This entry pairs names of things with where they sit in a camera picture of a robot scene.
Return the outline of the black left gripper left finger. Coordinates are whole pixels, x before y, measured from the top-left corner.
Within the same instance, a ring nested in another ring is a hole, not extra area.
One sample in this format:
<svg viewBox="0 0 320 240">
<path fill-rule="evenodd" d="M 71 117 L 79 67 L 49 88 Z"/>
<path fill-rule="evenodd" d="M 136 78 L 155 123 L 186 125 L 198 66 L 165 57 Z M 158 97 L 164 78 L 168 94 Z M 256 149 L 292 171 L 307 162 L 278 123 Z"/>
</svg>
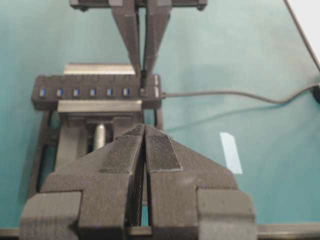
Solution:
<svg viewBox="0 0 320 240">
<path fill-rule="evenodd" d="M 144 133 L 140 124 L 51 173 L 26 202 L 19 238 L 126 239 L 141 214 Z"/>
</svg>

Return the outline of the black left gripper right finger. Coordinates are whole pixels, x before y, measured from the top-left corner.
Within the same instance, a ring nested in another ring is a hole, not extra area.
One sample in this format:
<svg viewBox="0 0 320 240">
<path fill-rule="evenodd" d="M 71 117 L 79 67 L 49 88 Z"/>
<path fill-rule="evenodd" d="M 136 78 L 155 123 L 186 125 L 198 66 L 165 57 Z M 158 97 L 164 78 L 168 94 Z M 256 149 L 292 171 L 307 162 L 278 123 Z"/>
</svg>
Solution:
<svg viewBox="0 0 320 240">
<path fill-rule="evenodd" d="M 224 166 L 145 129 L 148 214 L 157 240 L 255 240 L 252 199 Z"/>
</svg>

